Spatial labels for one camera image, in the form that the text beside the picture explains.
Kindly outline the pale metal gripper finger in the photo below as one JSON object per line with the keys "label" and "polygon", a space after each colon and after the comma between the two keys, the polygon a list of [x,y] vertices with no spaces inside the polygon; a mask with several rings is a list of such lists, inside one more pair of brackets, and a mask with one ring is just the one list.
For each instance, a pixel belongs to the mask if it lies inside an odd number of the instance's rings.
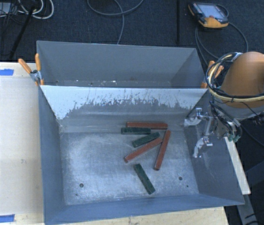
{"label": "pale metal gripper finger", "polygon": [[196,126],[202,121],[202,108],[193,109],[184,119],[184,127]]}
{"label": "pale metal gripper finger", "polygon": [[196,142],[196,145],[194,146],[192,157],[198,158],[199,152],[204,146],[205,147],[212,147],[213,146],[213,143],[210,142],[210,139],[208,136],[203,136]]}

